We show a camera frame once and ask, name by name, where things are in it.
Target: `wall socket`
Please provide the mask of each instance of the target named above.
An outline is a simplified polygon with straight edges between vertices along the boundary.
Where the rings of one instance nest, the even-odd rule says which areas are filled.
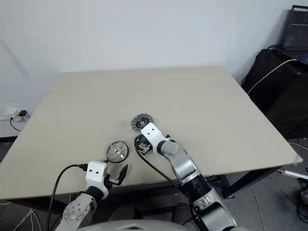
[[[18,116],[18,114],[22,111],[26,110],[27,114],[24,117]],[[21,122],[25,119],[29,119],[31,117],[31,112],[27,108],[6,108],[0,110],[0,121],[10,121],[11,117],[15,118],[15,122]]]

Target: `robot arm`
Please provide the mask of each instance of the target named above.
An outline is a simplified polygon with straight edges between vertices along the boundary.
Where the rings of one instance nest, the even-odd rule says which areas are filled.
[[[170,162],[183,193],[190,199],[200,230],[226,231],[237,227],[221,197],[207,184],[181,144],[164,137],[153,123],[145,126],[141,133],[151,144],[153,152]]]
[[[89,225],[99,201],[108,196],[112,184],[120,185],[122,183],[127,169],[128,166],[124,166],[118,179],[112,179],[107,174],[107,163],[89,162],[86,174],[87,189],[67,205],[56,231],[72,231]]]

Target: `silver robot arm segment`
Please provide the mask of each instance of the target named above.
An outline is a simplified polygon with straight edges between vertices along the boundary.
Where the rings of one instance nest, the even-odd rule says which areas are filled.
[[[152,145],[153,152],[164,156],[170,162],[174,174],[181,183],[183,193],[191,201],[197,216],[195,221],[200,230],[227,231],[237,227],[235,219],[221,197],[209,187],[181,144],[164,137],[153,123],[144,127],[141,133]]]

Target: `wooden table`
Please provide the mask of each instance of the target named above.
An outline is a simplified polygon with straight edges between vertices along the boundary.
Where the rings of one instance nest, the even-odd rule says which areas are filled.
[[[205,176],[273,170],[299,161],[222,68],[65,73],[1,163],[0,198],[50,195],[64,167],[105,160],[107,147],[118,140],[128,144],[130,154],[123,163],[110,164],[108,172],[115,178],[123,165],[129,165],[121,187],[164,181],[133,148],[138,134],[130,122],[139,113],[149,113],[163,134],[181,142]],[[146,158],[175,178],[163,157]],[[253,178],[226,195],[269,172],[252,171]],[[57,193],[85,190],[84,177],[81,169],[69,169]]]

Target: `laptop keyboard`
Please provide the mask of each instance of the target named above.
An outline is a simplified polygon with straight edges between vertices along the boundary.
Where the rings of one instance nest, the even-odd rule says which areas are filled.
[[[296,59],[301,59],[301,60],[308,62],[308,54],[296,54],[294,55],[294,57]]]

